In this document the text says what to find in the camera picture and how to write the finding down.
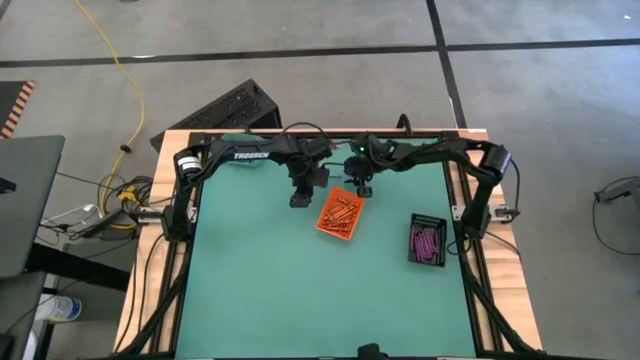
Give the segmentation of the black plastic basket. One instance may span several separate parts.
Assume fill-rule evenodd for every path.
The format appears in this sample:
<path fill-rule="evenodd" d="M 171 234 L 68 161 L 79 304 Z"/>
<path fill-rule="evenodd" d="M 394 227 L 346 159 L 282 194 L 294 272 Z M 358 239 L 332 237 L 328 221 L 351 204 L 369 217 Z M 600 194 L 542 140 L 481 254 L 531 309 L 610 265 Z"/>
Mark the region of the black plastic basket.
<path fill-rule="evenodd" d="M 412 214 L 409 227 L 408 260 L 412 263 L 444 267 L 447 222 L 444 219 Z"/>

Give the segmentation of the black mat orange striped edge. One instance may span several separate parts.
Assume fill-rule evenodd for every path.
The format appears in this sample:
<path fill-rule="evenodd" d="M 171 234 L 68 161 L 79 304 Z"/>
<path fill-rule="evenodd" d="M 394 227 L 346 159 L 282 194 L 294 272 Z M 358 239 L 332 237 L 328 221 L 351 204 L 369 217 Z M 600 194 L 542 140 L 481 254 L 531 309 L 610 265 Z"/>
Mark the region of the black mat orange striped edge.
<path fill-rule="evenodd" d="M 36 82 L 0 81 L 0 140 L 14 136 Z"/>

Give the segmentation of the black perforated metal case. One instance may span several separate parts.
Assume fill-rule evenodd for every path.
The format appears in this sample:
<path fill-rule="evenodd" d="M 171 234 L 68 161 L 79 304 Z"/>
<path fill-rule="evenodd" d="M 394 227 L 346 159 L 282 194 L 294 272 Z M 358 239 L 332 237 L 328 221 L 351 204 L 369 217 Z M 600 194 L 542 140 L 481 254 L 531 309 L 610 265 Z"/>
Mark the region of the black perforated metal case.
<path fill-rule="evenodd" d="M 169 127 L 183 129 L 281 129 L 277 103 L 248 79 Z"/>

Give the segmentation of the white blue plastic bottle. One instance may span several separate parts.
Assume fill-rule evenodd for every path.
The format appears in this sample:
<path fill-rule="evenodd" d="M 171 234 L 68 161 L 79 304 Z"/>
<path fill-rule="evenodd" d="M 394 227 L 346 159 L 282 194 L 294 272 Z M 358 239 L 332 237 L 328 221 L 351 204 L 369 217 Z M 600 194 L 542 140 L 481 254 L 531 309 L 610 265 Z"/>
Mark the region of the white blue plastic bottle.
<path fill-rule="evenodd" d="M 83 304 L 75 297 L 43 294 L 40 296 L 35 319 L 56 323 L 76 320 L 82 312 Z"/>

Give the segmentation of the green table mat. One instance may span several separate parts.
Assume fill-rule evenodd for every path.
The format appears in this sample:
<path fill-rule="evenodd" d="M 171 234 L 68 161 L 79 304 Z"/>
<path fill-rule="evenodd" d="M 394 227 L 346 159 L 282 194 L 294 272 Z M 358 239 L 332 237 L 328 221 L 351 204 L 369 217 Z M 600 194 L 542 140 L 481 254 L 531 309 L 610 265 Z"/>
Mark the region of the green table mat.
<path fill-rule="evenodd" d="M 176 354 L 181 359 L 471 356 L 459 261 L 408 259 L 411 218 L 450 218 L 444 169 L 386 171 L 372 180 L 350 240 L 317 229 L 328 192 L 295 209 L 287 169 L 222 165 L 208 179 Z"/>

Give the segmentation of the grey desk top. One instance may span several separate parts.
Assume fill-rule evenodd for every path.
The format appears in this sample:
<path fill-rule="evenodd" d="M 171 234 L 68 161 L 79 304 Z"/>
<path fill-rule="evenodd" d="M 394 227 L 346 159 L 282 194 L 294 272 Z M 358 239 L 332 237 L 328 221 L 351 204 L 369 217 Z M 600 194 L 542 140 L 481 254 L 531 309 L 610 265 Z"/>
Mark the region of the grey desk top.
<path fill-rule="evenodd" d="M 15 185 L 0 194 L 0 279 L 40 270 L 51 251 L 35 237 L 64 143 L 60 135 L 0 140 L 0 179 Z"/>

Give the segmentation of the orange plastic basket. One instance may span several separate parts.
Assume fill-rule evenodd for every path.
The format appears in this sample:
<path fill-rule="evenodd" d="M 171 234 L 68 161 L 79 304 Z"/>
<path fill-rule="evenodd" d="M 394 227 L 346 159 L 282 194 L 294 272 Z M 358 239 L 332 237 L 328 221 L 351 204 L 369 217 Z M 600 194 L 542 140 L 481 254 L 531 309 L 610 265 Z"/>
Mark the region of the orange plastic basket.
<path fill-rule="evenodd" d="M 329 191 L 316 222 L 316 229 L 341 240 L 350 241 L 364 205 L 363 198 L 340 187 L 334 187 Z"/>

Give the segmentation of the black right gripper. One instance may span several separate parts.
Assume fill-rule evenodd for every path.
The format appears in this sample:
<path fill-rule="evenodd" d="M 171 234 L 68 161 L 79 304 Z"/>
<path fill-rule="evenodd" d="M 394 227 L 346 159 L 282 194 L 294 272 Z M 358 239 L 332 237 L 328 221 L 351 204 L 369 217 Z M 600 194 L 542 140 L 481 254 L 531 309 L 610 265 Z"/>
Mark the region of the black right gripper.
<path fill-rule="evenodd" d="M 355 186 L 358 197 L 371 198 L 373 189 L 369 182 L 374 174 L 392 166 L 396 142 L 381 141 L 375 135 L 361 135 L 353 138 L 349 145 L 353 155 L 344 161 L 344 173 L 348 177 L 346 183 Z"/>

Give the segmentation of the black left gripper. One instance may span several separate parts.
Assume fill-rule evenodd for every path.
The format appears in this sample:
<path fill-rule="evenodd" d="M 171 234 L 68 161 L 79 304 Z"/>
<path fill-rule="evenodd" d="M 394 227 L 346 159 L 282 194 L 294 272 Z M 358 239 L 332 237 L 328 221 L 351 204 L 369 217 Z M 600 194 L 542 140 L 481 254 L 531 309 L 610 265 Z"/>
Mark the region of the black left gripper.
<path fill-rule="evenodd" d="M 319 162 L 332 155 L 331 142 L 324 138 L 300 140 L 296 152 L 289 158 L 289 177 L 295 192 L 291 196 L 291 208 L 306 208 L 312 202 L 314 188 L 326 187 L 329 171 Z"/>

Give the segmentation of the grey metal stand foot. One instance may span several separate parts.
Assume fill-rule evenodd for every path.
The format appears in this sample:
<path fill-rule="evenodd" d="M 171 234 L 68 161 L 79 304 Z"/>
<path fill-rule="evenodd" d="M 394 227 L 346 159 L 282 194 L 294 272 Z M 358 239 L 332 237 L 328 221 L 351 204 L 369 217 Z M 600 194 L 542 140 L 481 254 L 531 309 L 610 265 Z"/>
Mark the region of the grey metal stand foot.
<path fill-rule="evenodd" d="M 605 185 L 601 190 L 595 192 L 594 195 L 599 203 L 611 202 L 622 197 L 631 197 L 636 205 L 640 207 L 640 176 L 614 180 L 611 184 Z"/>

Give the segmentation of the black table edge frame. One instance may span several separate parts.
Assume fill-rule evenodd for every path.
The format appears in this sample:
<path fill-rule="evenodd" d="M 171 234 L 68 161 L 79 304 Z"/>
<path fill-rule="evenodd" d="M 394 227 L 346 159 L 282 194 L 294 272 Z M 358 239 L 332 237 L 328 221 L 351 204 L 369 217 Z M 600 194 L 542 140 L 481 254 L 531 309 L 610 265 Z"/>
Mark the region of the black table edge frame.
<path fill-rule="evenodd" d="M 253 140 L 272 139 L 285 133 L 299 138 L 312 139 L 324 137 L 330 139 L 331 142 L 339 142 L 350 141 L 359 135 L 371 132 L 363 129 L 317 131 L 308 126 L 303 126 L 295 130 L 261 130 L 255 135 Z M 222 136 L 222 132 L 218 130 L 170 130 L 166 132 L 161 150 L 161 158 L 157 167 L 156 180 L 151 192 L 152 200 L 164 206 L 172 203 L 176 191 L 176 176 L 173 165 L 173 157 L 176 153 L 195 144 L 207 143 L 217 139 L 223 140 Z M 378 136 L 391 138 L 398 142 L 408 142 L 414 145 L 437 143 L 445 139 L 453 138 L 487 141 L 482 136 L 465 137 L 457 133 L 447 133 L 437 130 L 405 133 L 398 129 L 382 129 L 378 131 Z M 350 145 L 342 146 L 339 149 L 332 149 L 332 156 L 320 162 L 320 166 L 329 171 L 328 184 L 326 187 L 316 187 L 314 193 L 317 189 L 324 188 L 329 195 L 329 191 L 334 187 L 340 187 L 353 193 L 356 188 L 353 184 L 346 183 L 347 178 L 336 177 L 338 168 L 344 165 L 344 161 L 352 155 L 353 152 Z M 231 163 L 237 166 L 256 167 L 263 161 L 270 160 L 226 162 L 224 164 Z M 462 168 L 454 162 L 432 164 L 439 164 L 444 169 L 450 205 L 450 218 L 444 219 L 447 222 L 445 263 L 448 256 L 454 256 L 459 261 L 475 352 L 473 355 L 465 357 L 457 355 L 397 357 L 386 353 L 388 358 L 405 360 L 437 359 L 440 357 L 502 360 L 535 358 L 538 355 L 538 350 L 522 339 L 496 307 L 495 300 L 488 287 L 486 266 L 478 254 L 481 238 L 467 239 L 459 227 L 459 219 L 465 207 L 470 204 L 476 191 L 476 179 L 465 174 Z M 117 349 L 115 355 L 116 360 L 150 360 L 158 358 L 160 354 L 153 346 L 151 338 L 159 330 L 163 320 L 168 320 L 170 323 L 170 330 L 167 336 L 169 347 L 163 355 L 167 359 L 181 359 L 176 354 L 177 342 L 187 292 L 187 282 L 197 232 L 197 222 L 201 212 L 201 197 L 206 181 L 195 187 L 190 197 L 188 215 L 190 216 L 191 224 L 194 226 L 194 238 L 191 241 L 167 241 L 163 234 L 161 223 L 151 224 L 143 229 L 139 240 L 142 258 L 138 264 L 138 284 L 130 288 L 130 293 L 137 297 L 136 306 L 145 315 L 146 322 L 141 328 L 131 328 L 124 332 L 124 342 Z M 199 359 L 340 360 L 356 357 L 357 352 L 351 357 L 317 356 Z"/>

